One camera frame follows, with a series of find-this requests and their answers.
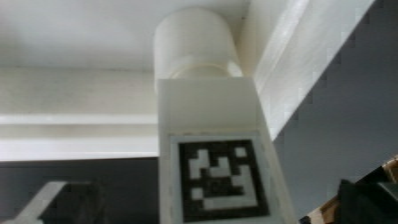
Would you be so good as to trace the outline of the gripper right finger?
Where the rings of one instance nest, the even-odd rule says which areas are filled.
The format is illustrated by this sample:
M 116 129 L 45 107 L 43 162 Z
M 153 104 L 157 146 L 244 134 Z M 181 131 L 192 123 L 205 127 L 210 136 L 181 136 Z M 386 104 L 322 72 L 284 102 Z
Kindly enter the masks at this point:
M 338 224 L 398 224 L 398 184 L 354 184 L 343 180 L 338 191 Z

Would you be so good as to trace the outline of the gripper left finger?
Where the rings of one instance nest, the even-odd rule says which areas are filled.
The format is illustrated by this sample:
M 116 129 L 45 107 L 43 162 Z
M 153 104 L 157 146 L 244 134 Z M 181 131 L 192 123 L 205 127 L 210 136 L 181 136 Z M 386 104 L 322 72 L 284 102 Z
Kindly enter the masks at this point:
M 50 181 L 4 224 L 107 224 L 101 185 Z

